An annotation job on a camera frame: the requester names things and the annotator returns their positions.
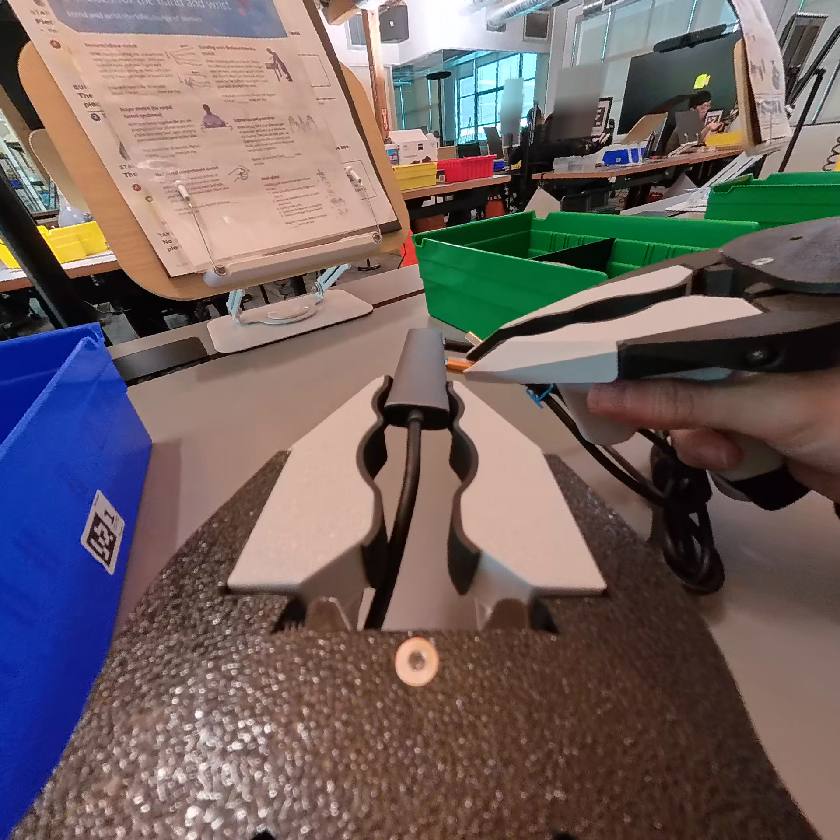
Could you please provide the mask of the black stand pole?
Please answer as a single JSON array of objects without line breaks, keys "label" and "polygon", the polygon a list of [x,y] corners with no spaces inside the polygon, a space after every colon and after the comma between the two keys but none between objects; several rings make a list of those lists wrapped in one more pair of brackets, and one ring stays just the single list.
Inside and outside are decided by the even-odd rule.
[{"label": "black stand pole", "polygon": [[97,310],[81,299],[4,172],[1,173],[1,233],[55,328],[98,323]]}]

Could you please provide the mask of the grey desk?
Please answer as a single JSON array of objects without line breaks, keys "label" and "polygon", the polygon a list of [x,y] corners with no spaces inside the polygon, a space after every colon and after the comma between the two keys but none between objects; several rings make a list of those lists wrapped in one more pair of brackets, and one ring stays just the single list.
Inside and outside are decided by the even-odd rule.
[{"label": "grey desk", "polygon": [[[221,355],[129,387],[153,442],[122,590],[121,630],[172,555],[278,451],[286,450],[377,375],[392,375],[406,332],[431,326],[417,268],[344,284],[376,304],[359,320]],[[517,386],[467,383],[480,399],[571,467],[642,537],[646,503],[585,453]],[[476,609],[449,582],[451,496],[446,432],[423,433],[412,530],[386,630],[473,629]],[[728,661],[766,752],[823,838],[838,838],[838,519],[812,493],[762,511],[715,493],[709,505],[726,570],[716,595],[691,597]]]}]

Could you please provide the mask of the green plastic bin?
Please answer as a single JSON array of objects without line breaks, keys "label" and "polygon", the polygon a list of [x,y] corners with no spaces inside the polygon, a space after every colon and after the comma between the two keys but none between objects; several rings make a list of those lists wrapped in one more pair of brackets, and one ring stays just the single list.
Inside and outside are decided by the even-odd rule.
[{"label": "green plastic bin", "polygon": [[414,244],[429,314],[484,339],[573,294],[759,229],[742,220],[522,212],[419,234]]},{"label": "green plastic bin", "polygon": [[839,172],[742,175],[714,185],[706,219],[752,222],[760,229],[839,216]]}]

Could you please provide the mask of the red plastic bin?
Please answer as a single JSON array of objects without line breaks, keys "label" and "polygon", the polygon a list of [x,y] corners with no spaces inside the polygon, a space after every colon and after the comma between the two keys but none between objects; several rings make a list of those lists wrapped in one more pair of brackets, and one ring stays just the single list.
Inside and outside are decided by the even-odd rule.
[{"label": "red plastic bin", "polygon": [[494,175],[496,161],[493,154],[438,160],[437,172],[446,184],[486,179]]}]

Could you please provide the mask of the document stand with paper sheet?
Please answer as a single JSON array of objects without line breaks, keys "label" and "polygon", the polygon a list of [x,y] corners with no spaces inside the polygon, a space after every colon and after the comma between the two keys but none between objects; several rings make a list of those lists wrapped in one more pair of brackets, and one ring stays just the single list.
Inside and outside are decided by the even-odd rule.
[{"label": "document stand with paper sheet", "polygon": [[751,154],[776,151],[792,135],[781,49],[761,2],[730,1],[729,5],[741,32],[733,65],[744,150]]}]

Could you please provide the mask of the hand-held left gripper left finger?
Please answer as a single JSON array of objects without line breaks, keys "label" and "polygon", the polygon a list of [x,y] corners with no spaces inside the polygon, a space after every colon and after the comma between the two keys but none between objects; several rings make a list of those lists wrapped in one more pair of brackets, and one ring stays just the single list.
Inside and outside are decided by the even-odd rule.
[{"label": "hand-held left gripper left finger", "polygon": [[384,579],[387,532],[375,478],[387,460],[388,375],[373,379],[290,448],[233,570],[232,593],[340,604],[351,625]]}]

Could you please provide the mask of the dark grey USB hub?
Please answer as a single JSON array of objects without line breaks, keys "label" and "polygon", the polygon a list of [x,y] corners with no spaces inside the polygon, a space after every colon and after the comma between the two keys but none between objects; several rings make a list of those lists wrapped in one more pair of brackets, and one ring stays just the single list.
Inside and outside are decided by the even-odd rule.
[{"label": "dark grey USB hub", "polygon": [[445,348],[440,331],[411,329],[406,334],[383,417],[388,427],[406,430],[406,456],[384,578],[374,590],[364,623],[365,629],[374,630],[382,629],[403,563],[421,477],[423,432],[449,426]]}]

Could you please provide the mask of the person's right hand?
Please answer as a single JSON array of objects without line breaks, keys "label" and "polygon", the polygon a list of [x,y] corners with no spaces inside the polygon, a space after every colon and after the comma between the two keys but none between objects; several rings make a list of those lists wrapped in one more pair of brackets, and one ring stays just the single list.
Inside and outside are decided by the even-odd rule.
[{"label": "person's right hand", "polygon": [[688,466],[721,472],[739,467],[741,435],[779,453],[809,490],[839,502],[839,370],[759,374],[720,384],[678,380],[594,385],[589,411],[670,433]]}]

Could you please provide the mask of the black monitor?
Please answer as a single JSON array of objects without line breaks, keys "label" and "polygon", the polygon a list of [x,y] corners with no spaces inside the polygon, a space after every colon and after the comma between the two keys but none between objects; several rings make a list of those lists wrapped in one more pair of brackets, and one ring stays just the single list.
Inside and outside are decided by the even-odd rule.
[{"label": "black monitor", "polygon": [[712,110],[729,111],[737,97],[733,51],[740,38],[738,29],[718,25],[667,38],[632,58],[617,133],[628,133],[648,113],[686,110],[701,91],[710,93]]}]

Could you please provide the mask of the document stand with instruction sheet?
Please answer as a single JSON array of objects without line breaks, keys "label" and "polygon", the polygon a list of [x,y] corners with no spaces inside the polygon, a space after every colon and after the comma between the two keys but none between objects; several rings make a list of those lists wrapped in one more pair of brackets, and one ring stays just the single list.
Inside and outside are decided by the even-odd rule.
[{"label": "document stand with instruction sheet", "polygon": [[361,318],[331,286],[398,250],[406,205],[316,2],[8,2],[24,89],[121,269],[227,294],[213,348]]}]

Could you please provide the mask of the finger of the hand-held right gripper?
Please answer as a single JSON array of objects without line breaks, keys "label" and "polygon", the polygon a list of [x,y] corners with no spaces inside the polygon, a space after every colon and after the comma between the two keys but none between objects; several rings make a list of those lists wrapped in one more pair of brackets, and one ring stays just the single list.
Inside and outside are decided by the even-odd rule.
[{"label": "finger of the hand-held right gripper", "polygon": [[475,382],[594,384],[618,379],[618,346],[666,332],[756,317],[762,310],[737,298],[681,297],[622,318],[573,323],[550,332],[508,339],[473,363]]},{"label": "finger of the hand-held right gripper", "polygon": [[504,324],[474,348],[474,359],[481,360],[514,338],[550,333],[572,324],[621,319],[657,303],[683,298],[691,292],[694,275],[687,266],[669,266],[577,292]]}]

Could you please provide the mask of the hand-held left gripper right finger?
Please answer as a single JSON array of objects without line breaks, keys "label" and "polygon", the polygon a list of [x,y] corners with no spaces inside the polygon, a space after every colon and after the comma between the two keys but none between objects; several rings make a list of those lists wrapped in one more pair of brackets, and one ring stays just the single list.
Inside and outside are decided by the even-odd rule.
[{"label": "hand-held left gripper right finger", "polygon": [[464,385],[448,383],[449,466],[459,485],[448,576],[478,625],[502,602],[598,596],[606,582],[539,446]]}]

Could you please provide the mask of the small wooden board stand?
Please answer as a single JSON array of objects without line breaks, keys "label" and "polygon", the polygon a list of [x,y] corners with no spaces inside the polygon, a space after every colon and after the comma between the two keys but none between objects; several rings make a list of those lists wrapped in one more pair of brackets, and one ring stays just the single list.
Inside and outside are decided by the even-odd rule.
[{"label": "small wooden board stand", "polygon": [[50,180],[56,184],[58,192],[65,199],[66,204],[84,214],[89,214],[90,209],[87,201],[71,177],[67,165],[58,153],[46,129],[37,129],[30,132],[28,144],[41,168],[47,173]]}]

